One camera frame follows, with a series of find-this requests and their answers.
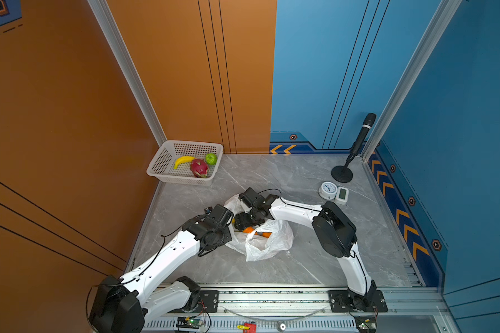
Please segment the white plastic bag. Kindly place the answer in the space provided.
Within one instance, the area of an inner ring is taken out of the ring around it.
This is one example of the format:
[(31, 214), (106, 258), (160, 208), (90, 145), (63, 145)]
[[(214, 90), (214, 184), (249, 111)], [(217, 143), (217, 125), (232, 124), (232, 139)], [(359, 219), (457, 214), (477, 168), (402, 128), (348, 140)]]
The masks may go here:
[(229, 232), (232, 240), (226, 246), (243, 255), (247, 262), (267, 260), (282, 251), (289, 251), (294, 241), (289, 223), (283, 220), (268, 220), (244, 231), (236, 230), (235, 220), (232, 220)]

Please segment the red dragon fruit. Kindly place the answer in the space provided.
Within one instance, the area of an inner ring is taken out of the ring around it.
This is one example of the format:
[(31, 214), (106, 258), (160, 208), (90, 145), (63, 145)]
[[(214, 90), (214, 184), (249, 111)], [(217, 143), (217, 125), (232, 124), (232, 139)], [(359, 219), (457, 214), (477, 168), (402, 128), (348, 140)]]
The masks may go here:
[(190, 164), (190, 170), (196, 178), (207, 178), (209, 166), (205, 160), (195, 158)]

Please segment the green apple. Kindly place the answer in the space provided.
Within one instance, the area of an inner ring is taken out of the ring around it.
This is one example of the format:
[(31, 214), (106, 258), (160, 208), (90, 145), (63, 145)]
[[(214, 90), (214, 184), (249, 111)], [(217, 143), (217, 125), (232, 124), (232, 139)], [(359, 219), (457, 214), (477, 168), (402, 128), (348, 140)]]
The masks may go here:
[(205, 158), (205, 162), (209, 166), (215, 166), (218, 163), (218, 156), (214, 153), (208, 153)]

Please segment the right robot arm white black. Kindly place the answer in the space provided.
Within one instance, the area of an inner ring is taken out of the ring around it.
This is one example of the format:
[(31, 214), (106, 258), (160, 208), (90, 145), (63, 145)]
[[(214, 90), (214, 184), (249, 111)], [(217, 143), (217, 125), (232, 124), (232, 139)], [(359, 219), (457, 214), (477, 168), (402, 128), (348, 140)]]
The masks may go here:
[(376, 312), (379, 297), (358, 250), (356, 227), (332, 201), (309, 205), (287, 201), (279, 195), (262, 196), (251, 187), (238, 195), (243, 211), (235, 216), (235, 228), (288, 221), (313, 229), (322, 248), (337, 258), (347, 279), (344, 306), (357, 312)]

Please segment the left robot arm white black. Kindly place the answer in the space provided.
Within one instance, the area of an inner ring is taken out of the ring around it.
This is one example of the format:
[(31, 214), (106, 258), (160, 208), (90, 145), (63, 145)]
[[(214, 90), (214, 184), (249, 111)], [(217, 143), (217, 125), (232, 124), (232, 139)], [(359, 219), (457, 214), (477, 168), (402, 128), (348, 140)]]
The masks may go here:
[(233, 212), (223, 205), (187, 220), (171, 241), (142, 265), (121, 277), (107, 276), (87, 306), (94, 332), (141, 332), (145, 323), (174, 310), (199, 309), (200, 286), (183, 276), (169, 287), (159, 285), (186, 260), (203, 256), (231, 241)]

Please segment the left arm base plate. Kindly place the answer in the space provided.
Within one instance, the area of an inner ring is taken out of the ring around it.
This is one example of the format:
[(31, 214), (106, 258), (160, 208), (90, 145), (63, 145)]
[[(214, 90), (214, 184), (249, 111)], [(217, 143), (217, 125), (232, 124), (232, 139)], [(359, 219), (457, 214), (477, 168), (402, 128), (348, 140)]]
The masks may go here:
[(200, 291), (193, 293), (190, 300), (181, 309), (172, 310), (170, 313), (195, 313), (201, 312), (203, 307), (208, 313), (216, 313), (219, 304), (218, 290)]

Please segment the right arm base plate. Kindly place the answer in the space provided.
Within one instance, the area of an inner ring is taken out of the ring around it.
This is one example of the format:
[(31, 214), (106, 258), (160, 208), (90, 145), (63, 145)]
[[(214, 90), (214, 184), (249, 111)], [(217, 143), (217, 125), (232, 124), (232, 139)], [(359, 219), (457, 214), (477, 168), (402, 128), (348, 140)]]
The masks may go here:
[(372, 295), (367, 296), (352, 296), (347, 290), (330, 290), (328, 291), (328, 295), (333, 313), (388, 312), (387, 302), (380, 290), (376, 290)]

